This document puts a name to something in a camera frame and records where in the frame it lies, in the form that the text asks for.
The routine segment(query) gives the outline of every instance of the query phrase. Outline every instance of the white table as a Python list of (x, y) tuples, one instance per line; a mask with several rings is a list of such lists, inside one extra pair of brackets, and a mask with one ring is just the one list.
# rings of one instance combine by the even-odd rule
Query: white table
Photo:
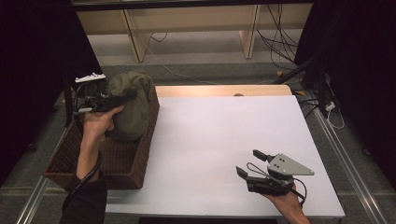
[[(110, 190), (106, 211), (146, 217), (280, 217), (248, 192), (235, 171), (265, 154), (284, 153), (315, 171), (307, 186), (309, 217), (345, 215), (294, 96), (160, 97), (144, 187)], [(297, 190), (304, 193), (301, 184)]]

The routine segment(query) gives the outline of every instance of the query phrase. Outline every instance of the green cloth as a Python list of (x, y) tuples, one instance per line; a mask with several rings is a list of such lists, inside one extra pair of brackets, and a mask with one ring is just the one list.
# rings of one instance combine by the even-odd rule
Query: green cloth
[(144, 70), (122, 73), (110, 79), (107, 94), (122, 96), (135, 89), (136, 99), (125, 102), (124, 109), (113, 117), (114, 130), (109, 136), (114, 140), (134, 141), (149, 127), (149, 104), (154, 90), (152, 78)]

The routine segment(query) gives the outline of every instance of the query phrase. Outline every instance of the brown basket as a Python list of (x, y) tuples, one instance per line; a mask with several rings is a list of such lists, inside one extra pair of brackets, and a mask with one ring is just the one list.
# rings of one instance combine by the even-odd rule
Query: brown basket
[[(149, 159), (149, 146), (157, 122), (160, 104), (154, 90), (150, 105), (148, 130), (133, 142), (107, 138), (100, 146), (101, 170), (106, 175), (108, 189), (141, 189)], [(68, 129), (52, 156), (43, 176), (66, 188), (76, 171), (82, 135), (75, 123)]]

